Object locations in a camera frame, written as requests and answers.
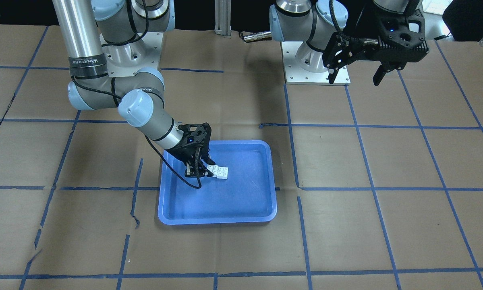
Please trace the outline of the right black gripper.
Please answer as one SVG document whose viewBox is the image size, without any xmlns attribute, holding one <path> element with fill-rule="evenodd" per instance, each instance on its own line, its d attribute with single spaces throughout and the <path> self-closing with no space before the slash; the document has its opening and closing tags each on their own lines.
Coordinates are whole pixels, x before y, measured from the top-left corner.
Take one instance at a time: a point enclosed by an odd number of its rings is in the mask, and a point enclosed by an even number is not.
<svg viewBox="0 0 483 290">
<path fill-rule="evenodd" d="M 216 163 L 209 154 L 210 124 L 180 124 L 177 128 L 183 131 L 183 137 L 170 149 L 170 154 L 185 163 L 185 177 L 211 177 L 211 166 Z"/>
</svg>

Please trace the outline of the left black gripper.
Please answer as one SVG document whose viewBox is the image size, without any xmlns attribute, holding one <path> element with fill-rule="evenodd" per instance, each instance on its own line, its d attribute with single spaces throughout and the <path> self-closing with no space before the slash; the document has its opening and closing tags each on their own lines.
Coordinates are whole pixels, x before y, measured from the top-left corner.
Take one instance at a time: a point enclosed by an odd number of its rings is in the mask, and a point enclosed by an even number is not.
<svg viewBox="0 0 483 290">
<path fill-rule="evenodd" d="M 346 35 L 340 27 L 341 17 L 334 18 L 335 32 L 322 56 L 331 85 L 335 83 L 341 68 L 365 60 L 381 63 L 373 76 L 373 84 L 378 86 L 387 73 L 403 70 L 407 63 L 418 62 L 429 53 L 420 8 L 405 8 L 402 12 L 365 8 L 362 14 L 368 20 L 371 35 Z"/>
</svg>

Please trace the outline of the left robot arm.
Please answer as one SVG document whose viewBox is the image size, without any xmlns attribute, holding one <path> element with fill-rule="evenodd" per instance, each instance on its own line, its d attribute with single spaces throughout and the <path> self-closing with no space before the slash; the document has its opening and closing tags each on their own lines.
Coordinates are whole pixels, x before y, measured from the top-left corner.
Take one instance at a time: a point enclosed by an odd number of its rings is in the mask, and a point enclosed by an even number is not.
<svg viewBox="0 0 483 290">
<path fill-rule="evenodd" d="M 348 84 L 339 73 L 355 61 L 378 61 L 372 80 L 429 53 L 418 0 L 277 0 L 269 8 L 269 31 L 240 35 L 244 42 L 282 44 L 287 82 Z"/>
</svg>

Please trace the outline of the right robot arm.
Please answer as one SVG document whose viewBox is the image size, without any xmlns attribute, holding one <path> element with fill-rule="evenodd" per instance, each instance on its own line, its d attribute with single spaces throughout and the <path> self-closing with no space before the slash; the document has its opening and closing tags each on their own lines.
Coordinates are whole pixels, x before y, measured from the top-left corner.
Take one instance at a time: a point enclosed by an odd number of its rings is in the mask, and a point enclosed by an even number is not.
<svg viewBox="0 0 483 290">
<path fill-rule="evenodd" d="M 77 110 L 116 108 L 151 147 L 184 164 L 185 176 L 212 177 L 211 127 L 179 124 L 165 109 L 153 36 L 175 27 L 172 0 L 54 0 L 68 52 L 68 98 Z"/>
</svg>

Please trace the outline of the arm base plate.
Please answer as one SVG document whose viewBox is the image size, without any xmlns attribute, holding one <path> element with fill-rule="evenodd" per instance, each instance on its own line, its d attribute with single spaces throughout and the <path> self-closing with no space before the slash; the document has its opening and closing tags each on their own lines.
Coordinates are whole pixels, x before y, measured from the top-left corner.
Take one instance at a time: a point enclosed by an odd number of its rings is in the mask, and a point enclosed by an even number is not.
<svg viewBox="0 0 483 290">
<path fill-rule="evenodd" d="M 333 84 L 328 69 L 323 66 L 322 53 L 301 41 L 281 42 L 286 84 L 346 86 L 351 83 L 348 70 L 343 67 Z"/>
<path fill-rule="evenodd" d="M 141 40 L 124 46 L 105 46 L 110 77 L 131 77 L 144 67 L 159 69 L 164 33 L 148 32 Z"/>
</svg>

